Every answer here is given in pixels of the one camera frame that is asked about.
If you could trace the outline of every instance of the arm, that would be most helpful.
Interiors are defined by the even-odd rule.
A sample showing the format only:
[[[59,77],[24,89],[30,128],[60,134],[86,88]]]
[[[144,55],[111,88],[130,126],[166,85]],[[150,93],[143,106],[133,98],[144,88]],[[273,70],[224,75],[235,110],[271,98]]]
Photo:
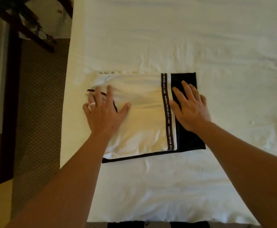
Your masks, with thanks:
[[[263,227],[277,227],[277,156],[258,149],[211,122],[206,98],[183,82],[170,102],[178,121],[211,149],[233,186]]]
[[[89,104],[90,109],[85,104],[83,110],[91,129],[90,137],[7,228],[85,227],[103,154],[130,108],[127,103],[119,113],[115,111],[110,86],[106,103],[100,88],[96,88],[95,96],[89,96]]]

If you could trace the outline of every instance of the mattress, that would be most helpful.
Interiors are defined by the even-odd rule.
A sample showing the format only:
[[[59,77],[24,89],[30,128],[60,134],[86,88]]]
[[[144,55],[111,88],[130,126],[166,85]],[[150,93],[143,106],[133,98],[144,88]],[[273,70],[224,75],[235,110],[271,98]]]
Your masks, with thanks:
[[[93,71],[196,72],[213,122],[277,155],[277,0],[74,0],[60,166]],[[209,149],[102,164],[88,221],[129,220],[258,224]]]

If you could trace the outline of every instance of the finger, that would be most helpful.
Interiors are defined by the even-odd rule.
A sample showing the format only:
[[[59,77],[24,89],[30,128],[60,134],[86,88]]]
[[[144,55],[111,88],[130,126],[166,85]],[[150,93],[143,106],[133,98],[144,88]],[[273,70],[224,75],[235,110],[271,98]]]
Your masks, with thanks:
[[[89,115],[90,110],[88,109],[88,104],[83,104],[83,111],[85,112],[86,116]]]
[[[178,106],[178,104],[175,101],[170,100],[169,105],[170,105],[171,109],[173,110],[176,118],[179,118],[180,116],[183,115],[181,108]]]
[[[131,107],[131,103],[126,103],[122,109],[120,110],[120,112],[118,113],[120,116],[121,116],[121,120],[124,121],[129,110],[130,110],[130,107]]]
[[[107,86],[107,99],[106,99],[107,106],[113,106],[113,93],[112,93],[112,86]]]
[[[207,99],[204,95],[201,95],[201,101],[205,106],[207,106]]]
[[[96,106],[102,105],[103,99],[102,99],[101,90],[99,86],[95,88],[94,96],[96,99]]]
[[[89,96],[88,96],[88,102],[89,102],[90,109],[94,110],[96,105],[95,105],[94,95],[92,93],[90,93]]]
[[[199,92],[198,90],[194,87],[194,85],[192,84],[189,84],[192,92],[193,92],[193,95],[194,95],[194,98],[197,100],[197,101],[201,101],[201,96],[199,95]]]
[[[183,95],[183,93],[182,93],[181,91],[179,91],[179,89],[176,88],[176,87],[173,87],[173,92],[175,93],[175,95],[176,95],[178,101],[181,103],[181,106],[182,106],[182,105],[185,105],[186,102],[187,102],[187,99],[186,99],[186,97]]]
[[[185,81],[182,81],[182,85],[184,87],[187,99],[190,101],[194,100],[195,98],[194,98],[193,92],[192,92],[191,88],[189,87],[189,85]]]

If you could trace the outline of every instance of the white fabric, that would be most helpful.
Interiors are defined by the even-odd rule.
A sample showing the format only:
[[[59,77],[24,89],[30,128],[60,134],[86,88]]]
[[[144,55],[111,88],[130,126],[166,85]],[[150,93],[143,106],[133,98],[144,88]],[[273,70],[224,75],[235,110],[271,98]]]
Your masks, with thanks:
[[[110,140],[104,158],[131,157],[168,150],[160,73],[96,74],[94,77],[90,89],[100,86],[101,91],[106,93],[107,85],[111,85],[118,110],[121,110],[125,103],[131,103],[131,110],[118,132]],[[170,74],[167,74],[166,84],[169,99],[172,99]],[[176,150],[173,112],[171,112],[171,125],[174,150]]]
[[[197,72],[213,122],[277,155],[277,0],[86,1],[74,6],[61,166],[90,134],[92,70]],[[123,220],[257,224],[208,149],[101,165],[88,221]]]

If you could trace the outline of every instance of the patterned carpet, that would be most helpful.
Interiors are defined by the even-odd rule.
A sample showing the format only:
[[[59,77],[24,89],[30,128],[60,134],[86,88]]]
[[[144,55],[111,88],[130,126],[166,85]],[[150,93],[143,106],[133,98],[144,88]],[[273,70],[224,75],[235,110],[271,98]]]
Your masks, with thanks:
[[[51,54],[30,40],[22,43],[12,217],[59,170],[62,104],[70,39],[58,39]],[[210,223],[212,228],[255,227]],[[87,223],[86,228],[106,223]],[[150,222],[147,228],[169,228]]]

